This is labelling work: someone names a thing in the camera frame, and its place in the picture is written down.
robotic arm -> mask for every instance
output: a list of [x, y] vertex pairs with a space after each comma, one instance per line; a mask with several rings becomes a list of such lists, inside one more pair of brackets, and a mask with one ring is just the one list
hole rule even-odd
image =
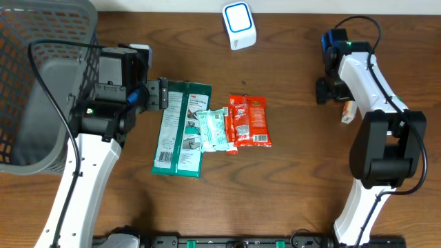
[[[334, 223], [338, 244], [357, 245], [360, 228], [380, 192], [392, 192], [406, 178], [411, 178], [418, 166], [420, 148], [408, 125], [389, 104], [368, 70], [367, 58], [371, 46], [367, 42], [350, 41], [345, 29], [332, 29], [322, 36], [323, 60], [327, 77], [316, 85], [317, 102], [327, 99], [355, 101], [363, 117], [361, 128], [352, 145], [349, 166], [354, 177], [352, 190], [342, 214]], [[409, 111], [392, 92], [371, 56], [372, 69], [378, 81], [398, 108], [424, 136], [426, 119], [422, 112]], [[399, 138], [387, 143], [387, 137]], [[384, 195], [367, 223], [360, 244], [369, 242], [369, 234], [389, 195]]]
[[[152, 57], [150, 48], [147, 45], [120, 46], [101, 50], [99, 81], [94, 84], [89, 99], [78, 100], [70, 114], [70, 128], [81, 156], [81, 171], [59, 234], [60, 247], [92, 246], [105, 185], [119, 159], [125, 137], [135, 125], [136, 114], [168, 106], [167, 79], [147, 80]], [[61, 184], [35, 247], [52, 246], [74, 171], [74, 148], [68, 141]], [[140, 243], [136, 236], [125, 236], [123, 240], [112, 237], [102, 247], [138, 248]]]

red package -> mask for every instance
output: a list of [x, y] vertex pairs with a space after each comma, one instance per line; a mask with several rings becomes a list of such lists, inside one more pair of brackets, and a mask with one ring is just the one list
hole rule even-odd
[[265, 97], [230, 96], [233, 105], [235, 140], [234, 146], [266, 146], [271, 147], [267, 127]]
[[233, 122], [233, 107], [231, 105], [225, 105], [223, 107], [225, 110], [225, 133], [227, 134], [227, 141], [229, 145], [229, 150], [227, 154], [237, 154], [237, 147], [234, 147], [234, 122]]

green package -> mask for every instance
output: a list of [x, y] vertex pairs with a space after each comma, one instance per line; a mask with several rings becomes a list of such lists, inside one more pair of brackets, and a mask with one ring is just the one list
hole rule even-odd
[[168, 108], [164, 110], [153, 174], [201, 176], [201, 128], [197, 112], [209, 109], [212, 87], [200, 83], [168, 85]]

green connector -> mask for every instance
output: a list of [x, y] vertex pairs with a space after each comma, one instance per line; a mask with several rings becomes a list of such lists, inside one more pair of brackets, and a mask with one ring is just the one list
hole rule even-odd
[[285, 248], [285, 241], [277, 241], [276, 248]]
[[187, 241], [187, 248], [196, 248], [196, 241]]

barcode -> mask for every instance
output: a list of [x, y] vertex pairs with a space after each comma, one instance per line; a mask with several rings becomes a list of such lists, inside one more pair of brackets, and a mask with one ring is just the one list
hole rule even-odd
[[249, 125], [241, 125], [236, 127], [237, 135], [249, 135]]
[[222, 107], [223, 108], [223, 116], [228, 116], [228, 107]]
[[173, 152], [161, 152], [159, 154], [159, 162], [171, 163], [173, 157]]
[[268, 141], [268, 135], [262, 134], [262, 135], [253, 135], [253, 141], [254, 142], [266, 142]]

